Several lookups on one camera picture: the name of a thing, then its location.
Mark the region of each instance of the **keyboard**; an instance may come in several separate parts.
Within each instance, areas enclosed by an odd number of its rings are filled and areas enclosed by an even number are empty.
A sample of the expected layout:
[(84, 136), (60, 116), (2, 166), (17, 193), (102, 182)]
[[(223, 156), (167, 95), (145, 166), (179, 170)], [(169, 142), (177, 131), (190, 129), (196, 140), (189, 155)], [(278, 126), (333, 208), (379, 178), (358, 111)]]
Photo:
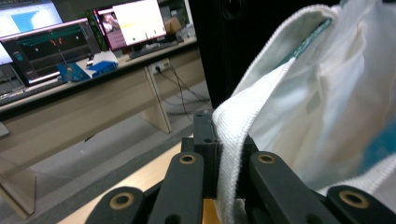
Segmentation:
[(139, 51), (134, 51), (134, 52), (129, 54), (129, 58), (130, 59), (135, 59), (135, 58), (141, 57), (143, 55), (150, 54), (152, 52), (155, 52), (155, 51), (158, 51), (158, 50), (161, 50), (161, 49), (167, 49), (167, 48), (175, 46), (177, 44), (178, 43), (176, 41), (174, 41), (174, 42), (170, 42), (170, 43), (164, 43), (164, 44), (161, 44), (160, 46), (152, 47), (152, 48), (149, 48), (149, 49), (141, 49)]
[(30, 89), (29, 91), (21, 90), (21, 91), (5, 94), (3, 96), (0, 96), (0, 106), (14, 103), (14, 102), (24, 99), (28, 96), (32, 96), (32, 95), (38, 94), (42, 91), (47, 91), (52, 88), (61, 86), (64, 83), (65, 83), (64, 81), (62, 81), (61, 79), (58, 79), (55, 82), (51, 82), (47, 85), (43, 85), (43, 86), (40, 86), (40, 87), (37, 87), (34, 89)]

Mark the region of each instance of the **electronic device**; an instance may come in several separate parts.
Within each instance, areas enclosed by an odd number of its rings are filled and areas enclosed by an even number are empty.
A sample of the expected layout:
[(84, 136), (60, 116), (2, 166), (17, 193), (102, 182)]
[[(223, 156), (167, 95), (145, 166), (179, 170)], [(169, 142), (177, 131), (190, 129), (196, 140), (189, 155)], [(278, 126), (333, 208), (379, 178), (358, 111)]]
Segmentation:
[(96, 37), (96, 41), (98, 42), (101, 51), (108, 51), (107, 42), (105, 40), (105, 37), (102, 35), (101, 28), (99, 27), (99, 24), (96, 22), (96, 18), (93, 15), (92, 10), (90, 8), (83, 10), (82, 13), (78, 16), (78, 18), (88, 19), (88, 22), (90, 23), (91, 26), (91, 30), (93, 31), (93, 34)]
[[(31, 31), (62, 23), (62, 19), (50, 0), (20, 1), (12, 5), (0, 6), (0, 37)], [(0, 65), (12, 63), (11, 57), (0, 45)]]
[(111, 50), (139, 47), (166, 35), (157, 0), (94, 8), (92, 14)]
[(0, 37), (25, 87), (56, 80), (58, 64), (92, 58), (101, 50), (86, 18)]

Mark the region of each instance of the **cable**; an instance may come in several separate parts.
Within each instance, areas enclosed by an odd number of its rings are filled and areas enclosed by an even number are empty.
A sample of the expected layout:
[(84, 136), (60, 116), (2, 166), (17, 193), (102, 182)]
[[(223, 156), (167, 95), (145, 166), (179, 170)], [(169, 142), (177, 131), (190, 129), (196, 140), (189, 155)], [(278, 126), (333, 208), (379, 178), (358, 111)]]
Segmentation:
[(189, 102), (204, 102), (204, 103), (208, 103), (208, 102), (210, 102), (210, 99), (208, 99), (208, 98), (204, 98), (204, 99), (200, 99), (200, 98), (198, 98), (198, 99), (186, 99), (186, 98), (184, 98), (185, 100), (188, 100)]
[[(182, 105), (181, 103), (173, 103), (173, 102), (168, 102), (167, 100), (163, 100), (165, 103), (169, 105)], [(193, 104), (198, 104), (198, 103), (205, 103), (207, 104), (207, 100), (193, 100), (193, 99), (186, 99), (184, 98), (184, 104), (185, 105), (193, 105)]]
[[(202, 110), (189, 111), (188, 114), (194, 115), (199, 112), (202, 112)], [(173, 115), (173, 116), (180, 116), (180, 115), (186, 114), (185, 112), (182, 112), (182, 113), (181, 112), (167, 112), (167, 113), (168, 113), (168, 115)]]
[[(166, 76), (163, 74), (163, 72), (161, 71), (161, 68), (160, 68), (159, 66), (156, 66), (156, 67), (155, 67), (155, 70), (157, 70), (157, 72), (160, 73), (162, 76), (166, 77)], [(181, 94), (181, 102), (182, 102), (182, 104), (183, 104), (183, 110), (184, 110), (184, 112), (185, 112), (187, 118), (188, 118), (191, 122), (193, 122), (192, 119), (190, 118), (189, 113), (187, 112), (186, 106), (185, 106), (185, 104), (184, 104), (183, 90), (181, 89), (181, 85), (180, 85), (178, 76), (176, 76), (176, 78), (177, 78), (177, 85), (178, 85), (178, 88), (179, 88), (180, 94)]]
[[(177, 72), (176, 72), (175, 68), (174, 68), (172, 65), (170, 65), (169, 68), (172, 70), (173, 74), (174, 74), (175, 77), (177, 78), (177, 82), (180, 81), (181, 84), (183, 84), (183, 88), (184, 88), (185, 90), (191, 92), (195, 97), (197, 97), (197, 99), (210, 101), (210, 99), (204, 97), (203, 95), (201, 95), (201, 94), (199, 94), (199, 93), (197, 93), (197, 92), (195, 92), (195, 91), (192, 91), (192, 90), (186, 85), (186, 83), (184, 83), (183, 80), (181, 80), (181, 78), (177, 75)], [(164, 74), (162, 74), (162, 73), (160, 73), (160, 74), (161, 74), (162, 76), (164, 76), (165, 78), (167, 78), (168, 80), (170, 80), (171, 82), (175, 83), (176, 85), (180, 85), (180, 83), (177, 84), (172, 78), (167, 77), (166, 75), (164, 75)]]

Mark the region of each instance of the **metal bolt hole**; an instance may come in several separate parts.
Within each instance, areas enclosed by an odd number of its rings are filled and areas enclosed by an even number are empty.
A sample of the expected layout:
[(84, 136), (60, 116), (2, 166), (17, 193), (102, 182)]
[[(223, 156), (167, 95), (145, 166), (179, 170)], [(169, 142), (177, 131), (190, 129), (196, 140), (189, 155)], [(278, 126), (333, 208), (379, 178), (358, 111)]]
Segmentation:
[(110, 200), (110, 207), (114, 210), (120, 210), (128, 207), (134, 202), (134, 195), (129, 192), (122, 192)]
[(183, 164), (192, 164), (195, 162), (195, 157), (192, 155), (184, 155), (180, 157), (179, 161)]
[(275, 158), (270, 155), (259, 155), (257, 158), (262, 163), (274, 163)]
[(339, 196), (344, 203), (347, 203), (352, 207), (364, 209), (369, 206), (367, 199), (357, 192), (353, 192), (351, 190), (342, 190), (339, 193)]

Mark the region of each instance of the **blue object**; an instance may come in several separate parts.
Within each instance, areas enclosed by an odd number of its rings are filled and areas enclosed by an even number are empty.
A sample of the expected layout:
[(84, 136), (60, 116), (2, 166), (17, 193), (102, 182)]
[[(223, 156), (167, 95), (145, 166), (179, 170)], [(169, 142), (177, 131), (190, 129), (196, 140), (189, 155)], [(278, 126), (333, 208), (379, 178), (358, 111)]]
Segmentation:
[(393, 153), (396, 153), (396, 119), (363, 151), (361, 174)]
[(117, 63), (109, 62), (109, 61), (102, 61), (102, 62), (97, 63), (96, 65), (89, 67), (88, 69), (92, 70), (92, 71), (96, 71), (92, 75), (92, 77), (98, 77), (104, 73), (108, 73), (108, 72), (116, 70), (117, 66), (118, 66)]
[(64, 82), (77, 82), (90, 78), (76, 63), (61, 63), (57, 66)]

